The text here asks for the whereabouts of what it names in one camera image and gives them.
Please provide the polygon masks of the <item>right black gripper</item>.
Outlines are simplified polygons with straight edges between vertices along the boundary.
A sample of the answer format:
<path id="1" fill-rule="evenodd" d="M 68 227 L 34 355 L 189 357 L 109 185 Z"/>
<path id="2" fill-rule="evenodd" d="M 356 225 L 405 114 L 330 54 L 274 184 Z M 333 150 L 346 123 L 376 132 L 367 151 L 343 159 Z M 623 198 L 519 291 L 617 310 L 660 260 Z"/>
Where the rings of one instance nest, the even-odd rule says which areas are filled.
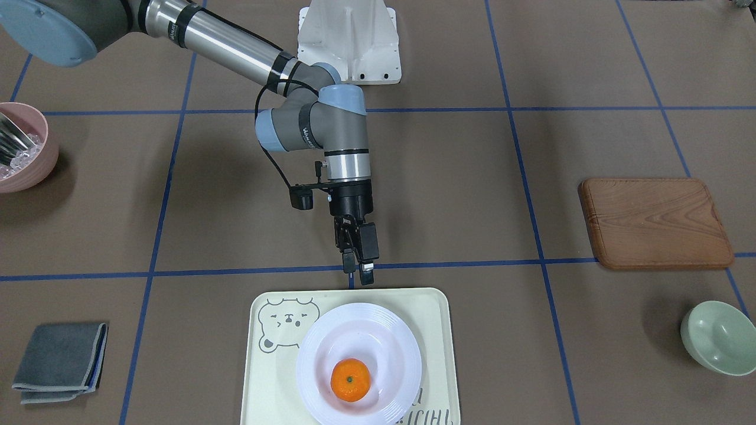
<path id="1" fill-rule="evenodd" d="M 359 263 L 361 285 L 372 285 L 375 282 L 374 261 L 380 258 L 375 223 L 367 220 L 374 210 L 372 181 L 329 183 L 328 194 L 335 245 L 342 253 L 343 272 L 356 272 Z"/>

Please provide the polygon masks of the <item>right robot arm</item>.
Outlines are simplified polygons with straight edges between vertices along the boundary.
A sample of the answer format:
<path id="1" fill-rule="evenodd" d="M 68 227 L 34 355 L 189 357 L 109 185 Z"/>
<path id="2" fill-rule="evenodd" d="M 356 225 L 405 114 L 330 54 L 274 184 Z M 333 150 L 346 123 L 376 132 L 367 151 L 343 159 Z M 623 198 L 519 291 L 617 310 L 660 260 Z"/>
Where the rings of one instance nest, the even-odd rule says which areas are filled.
<path id="1" fill-rule="evenodd" d="M 272 152 L 321 149 L 311 185 L 287 183 L 291 205 L 310 210 L 314 190 L 328 195 L 343 272 L 374 282 L 380 257 L 373 212 L 367 111 L 359 86 L 329 64 L 308 65 L 246 28 L 192 1 L 3 1 L 2 28 L 30 54 L 75 67 L 132 32 L 166 38 L 284 97 L 257 110 L 256 137 Z"/>

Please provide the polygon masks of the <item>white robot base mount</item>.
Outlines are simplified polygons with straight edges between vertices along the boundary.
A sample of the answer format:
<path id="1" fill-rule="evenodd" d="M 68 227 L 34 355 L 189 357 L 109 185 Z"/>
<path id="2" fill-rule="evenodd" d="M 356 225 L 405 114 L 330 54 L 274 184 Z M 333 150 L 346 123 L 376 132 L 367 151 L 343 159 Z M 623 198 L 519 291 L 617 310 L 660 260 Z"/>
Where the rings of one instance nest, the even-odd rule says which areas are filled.
<path id="1" fill-rule="evenodd" d="M 312 1 L 299 10 L 296 56 L 329 64 L 343 83 L 402 81 L 397 14 L 383 1 Z"/>

